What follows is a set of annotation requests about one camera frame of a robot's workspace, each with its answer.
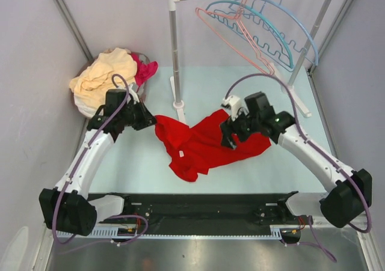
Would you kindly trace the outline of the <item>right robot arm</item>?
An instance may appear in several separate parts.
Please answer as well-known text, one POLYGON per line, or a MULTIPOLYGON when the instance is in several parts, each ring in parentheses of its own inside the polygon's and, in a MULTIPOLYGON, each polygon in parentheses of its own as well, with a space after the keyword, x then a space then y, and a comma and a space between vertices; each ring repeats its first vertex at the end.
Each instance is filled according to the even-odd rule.
POLYGON ((294 155, 323 185, 325 193, 289 193, 277 209, 283 223, 291 224, 300 215, 323 216, 343 228, 371 206, 370 173, 356 171, 327 153, 309 139, 290 113, 276 113, 265 93, 245 99, 228 96, 221 105, 230 112, 220 125, 223 147, 234 150, 239 142, 248 142, 259 133, 294 155))

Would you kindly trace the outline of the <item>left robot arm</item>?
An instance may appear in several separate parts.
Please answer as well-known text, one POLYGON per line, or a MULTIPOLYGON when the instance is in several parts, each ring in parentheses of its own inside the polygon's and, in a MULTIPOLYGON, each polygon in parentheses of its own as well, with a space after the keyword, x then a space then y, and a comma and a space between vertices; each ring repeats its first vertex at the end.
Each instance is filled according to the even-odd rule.
POLYGON ((103 158, 126 127, 139 131, 155 124, 156 118, 132 88, 108 90, 105 103, 88 122, 84 142, 70 167, 53 189, 43 189, 39 195, 47 228, 87 236, 105 219, 129 221, 133 208, 123 196, 89 200, 90 187, 103 158))

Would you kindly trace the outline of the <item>red t shirt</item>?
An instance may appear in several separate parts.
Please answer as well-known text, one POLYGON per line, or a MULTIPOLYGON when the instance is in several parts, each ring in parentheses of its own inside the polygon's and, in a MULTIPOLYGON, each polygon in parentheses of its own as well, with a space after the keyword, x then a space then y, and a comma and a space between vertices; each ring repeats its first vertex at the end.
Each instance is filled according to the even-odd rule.
POLYGON ((233 162, 262 154, 270 148, 270 140, 254 133, 245 141, 235 138, 235 150, 221 145, 220 123, 228 117, 219 109, 195 126, 188 126, 173 118, 156 115, 155 135, 171 157, 170 169, 180 179, 195 182, 199 174, 233 162))

